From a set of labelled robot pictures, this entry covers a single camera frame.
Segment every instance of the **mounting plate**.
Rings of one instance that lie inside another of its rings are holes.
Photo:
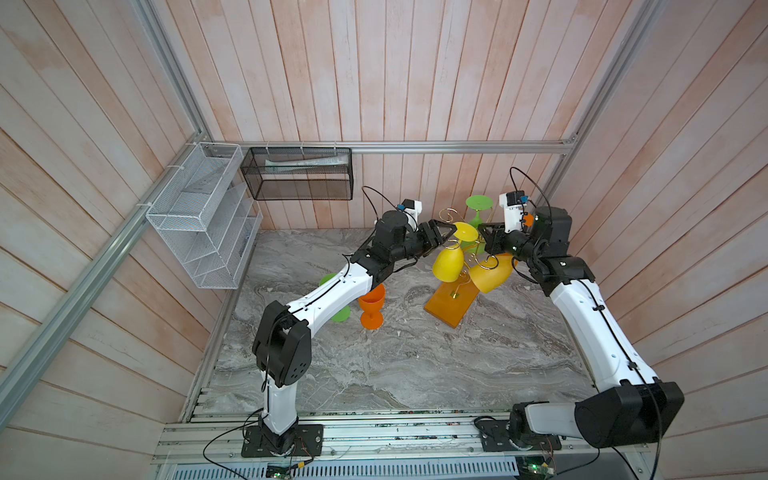
[[[480,443],[482,443],[483,452],[510,452],[514,450],[523,450],[525,446],[516,445],[509,438],[507,430],[507,420],[478,420],[480,428]],[[552,450],[562,449],[562,444],[557,435],[526,435],[525,444],[531,445],[531,450]]]
[[[245,441],[240,453],[244,458],[275,457],[267,447],[266,440],[261,432],[261,427],[252,425],[245,429]],[[296,425],[296,433],[293,440],[293,451],[282,455],[283,457],[296,456],[319,457],[323,450],[323,426],[319,424]]]

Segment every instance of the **black mesh basket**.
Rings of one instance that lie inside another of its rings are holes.
[[[252,147],[240,170],[255,200],[352,200],[349,148]]]

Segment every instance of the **orange wooden base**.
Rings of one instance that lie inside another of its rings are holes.
[[[432,295],[432,298],[424,305],[424,310],[453,328],[456,328],[458,323],[462,321],[469,310],[469,306],[480,293],[474,283],[469,282],[460,285],[461,282],[462,278],[452,283],[443,282]],[[451,295],[454,291],[458,294],[455,297]]]

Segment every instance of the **wire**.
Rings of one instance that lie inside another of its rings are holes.
[[[623,455],[621,454],[621,452],[619,452],[619,451],[616,449],[616,447],[611,447],[611,448],[612,448],[612,449],[613,449],[613,450],[614,450],[614,451],[615,451],[617,454],[619,454],[619,456],[621,457],[621,459],[622,459],[622,460],[624,460],[624,463],[626,463],[626,464],[627,464],[627,468],[629,468],[629,471],[630,471],[630,472],[632,472],[632,476],[634,476],[635,480],[640,480],[640,479],[637,477],[637,473],[635,473],[635,472],[634,472],[634,468],[632,468],[632,465],[630,465],[630,464],[629,464],[629,460],[627,460],[627,458],[626,458],[625,456],[623,456]]]
[[[575,467],[566,468],[562,472],[556,473],[555,476],[559,477],[560,475],[563,475],[566,472],[571,472],[573,470],[576,470],[577,468],[582,468],[582,467],[586,467],[587,465],[591,465],[591,464],[595,463],[598,460],[598,458],[600,458],[600,449],[598,449],[598,454],[595,455],[594,458],[592,460],[590,460],[589,462],[584,463],[582,465],[575,466]]]
[[[395,206],[395,204],[393,204],[393,203],[392,203],[392,201],[391,201],[389,198],[385,197],[383,193],[381,193],[380,191],[378,191],[377,189],[375,189],[375,188],[373,188],[373,187],[369,187],[368,185],[363,185],[362,187],[360,187],[360,189],[361,189],[361,190],[362,190],[363,188],[367,188],[367,189],[369,189],[369,190],[373,190],[373,191],[375,191],[376,193],[378,193],[378,194],[381,196],[381,198],[383,198],[384,200],[386,200],[388,204],[392,205],[392,208],[394,208],[395,210],[399,210],[399,211],[402,211],[402,212],[404,212],[404,213],[408,214],[408,215],[409,215],[409,216],[410,216],[410,217],[413,219],[413,223],[415,223],[416,225],[418,225],[418,223],[416,223],[416,217],[414,217],[413,215],[411,215],[411,213],[410,213],[410,212],[406,212],[405,210],[400,210],[398,207],[396,207],[396,206]]]
[[[518,274],[520,274],[520,276],[523,276],[526,280],[530,280],[533,283],[537,283],[537,282],[533,281],[532,279],[527,278],[526,276],[524,276],[520,272],[518,272]],[[614,337],[614,340],[616,341],[616,344],[619,345],[619,348],[621,349],[621,352],[624,354],[625,357],[627,357],[627,361],[630,362],[630,364],[634,365],[634,366],[630,365],[630,369],[634,370],[635,373],[637,373],[637,376],[640,377],[640,381],[643,383],[643,385],[645,386],[645,389],[648,391],[648,395],[650,396],[650,400],[654,404],[654,409],[656,410],[656,417],[657,417],[657,420],[658,420],[658,428],[659,428],[658,441],[656,443],[656,458],[654,460],[654,468],[651,471],[650,478],[649,478],[649,480],[654,480],[654,476],[656,475],[656,471],[657,471],[658,466],[659,466],[659,457],[661,456],[661,425],[662,425],[661,410],[659,409],[659,404],[656,401],[656,396],[654,396],[654,393],[651,392],[650,385],[648,384],[648,382],[645,381],[645,378],[643,377],[643,374],[640,373],[640,369],[637,367],[637,365],[634,363],[632,358],[629,356],[629,354],[627,353],[627,350],[625,350],[624,346],[621,345],[621,342],[619,342],[619,339],[616,336],[616,332],[614,332],[613,327],[611,327],[611,323],[608,322],[608,318],[603,313],[603,309],[600,308],[601,305],[598,302],[597,297],[594,296],[594,293],[592,293],[592,290],[589,289],[587,284],[584,283],[583,280],[578,279],[578,278],[574,278],[574,277],[571,277],[571,276],[565,276],[565,275],[553,275],[553,276],[557,276],[559,278],[566,278],[566,279],[569,279],[569,280],[576,280],[581,285],[583,285],[585,289],[587,289],[587,291],[589,292],[589,295],[592,297],[592,301],[594,302],[595,310],[597,310],[600,313],[600,316],[603,317],[603,321],[605,322],[605,325],[608,327],[608,330],[611,332],[611,335]]]
[[[251,416],[253,416],[253,415],[254,415],[254,414],[256,414],[257,412],[261,412],[262,410],[263,410],[263,409],[258,409],[258,410],[257,410],[257,411],[255,411],[254,413],[251,413],[251,414],[248,416],[248,418],[250,418]],[[207,443],[207,444],[206,444],[206,445],[203,447],[203,458],[205,458],[205,459],[206,459],[208,462],[210,462],[210,463],[213,463],[214,465],[216,465],[216,466],[218,466],[218,467],[221,467],[221,468],[223,468],[224,470],[227,470],[228,472],[232,472],[232,473],[234,473],[235,475],[237,475],[237,476],[238,476],[238,477],[240,477],[240,478],[244,478],[245,480],[250,480],[248,477],[244,477],[244,476],[242,476],[240,473],[238,473],[238,472],[235,472],[233,469],[231,469],[231,468],[229,468],[229,467],[225,467],[224,465],[221,465],[221,464],[220,464],[220,463],[218,463],[218,462],[214,462],[213,460],[211,460],[210,458],[208,458],[208,455],[205,455],[205,451],[206,451],[206,449],[207,449],[207,448],[210,446],[210,444],[211,444],[211,443],[213,443],[213,442],[217,441],[217,440],[218,440],[218,439],[220,439],[221,437],[225,436],[227,433],[231,433],[231,432],[234,432],[235,430],[238,430],[238,429],[244,429],[245,427],[246,427],[246,424],[244,423],[244,424],[242,424],[242,425],[238,425],[238,426],[236,426],[236,427],[235,427],[235,428],[233,428],[233,429],[229,429],[229,430],[227,430],[227,431],[226,431],[226,432],[224,432],[224,433],[220,433],[219,435],[216,435],[216,436],[215,436],[215,437],[214,437],[214,438],[213,438],[213,439],[212,439],[210,442],[208,442],[208,443]]]
[[[538,188],[538,191],[539,191],[539,192],[541,192],[541,196],[544,198],[544,200],[546,200],[546,201],[547,201],[547,207],[549,207],[549,221],[550,221],[550,224],[551,224],[551,222],[552,222],[552,204],[550,204],[550,203],[549,203],[549,199],[548,199],[548,198],[547,198],[547,196],[545,195],[544,191],[541,189],[541,187],[539,187],[539,186],[538,186],[538,184],[535,182],[535,180],[534,180],[534,179],[530,178],[530,177],[528,176],[528,174],[526,174],[526,173],[525,173],[523,170],[520,170],[520,169],[519,169],[519,168],[517,168],[517,167],[510,167],[510,168],[509,168],[509,177],[510,177],[510,178],[512,178],[512,170],[517,170],[517,171],[518,171],[518,172],[520,172],[521,174],[525,175],[525,178],[528,178],[528,179],[531,181],[531,183],[532,183],[532,184],[534,184],[534,187]],[[513,185],[515,184],[515,179],[514,179],[514,178],[512,178],[512,184],[513,184]]]
[[[373,209],[373,213],[376,215],[376,221],[379,221],[379,212],[376,211],[376,207],[373,206],[373,200],[371,200],[371,197],[368,196],[365,190],[362,191],[362,194],[366,196],[368,199],[368,203],[371,204],[371,208]]]

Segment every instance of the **ventilation grille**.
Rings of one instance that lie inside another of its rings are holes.
[[[266,478],[265,462],[234,462],[225,464],[246,478]],[[294,478],[509,478],[519,475],[514,457],[483,458],[425,458],[405,460],[316,460],[300,468]],[[209,478],[238,478],[232,472],[215,465],[179,465],[173,480],[208,480]]]

